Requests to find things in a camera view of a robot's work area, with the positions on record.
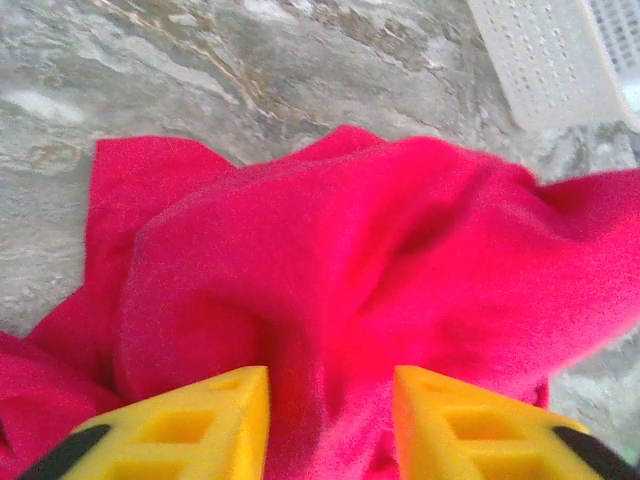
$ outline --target perforated plastic tray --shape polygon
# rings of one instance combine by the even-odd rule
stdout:
[[[526,130],[624,120],[640,131],[640,0],[469,0]]]

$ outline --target pink cloth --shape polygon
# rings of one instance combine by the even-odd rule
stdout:
[[[398,364],[536,405],[640,310],[640,171],[539,186],[429,138],[343,127],[236,169],[98,142],[83,285],[0,336],[0,478],[87,418],[267,365],[267,479],[396,479]]]

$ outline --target marble floor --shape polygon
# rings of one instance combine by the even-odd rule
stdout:
[[[638,166],[622,125],[517,128],[464,0],[0,0],[0,39],[0,322],[16,334],[80,282],[97,138],[192,137],[244,165],[351,123],[544,181]],[[639,330],[553,390],[635,460]]]

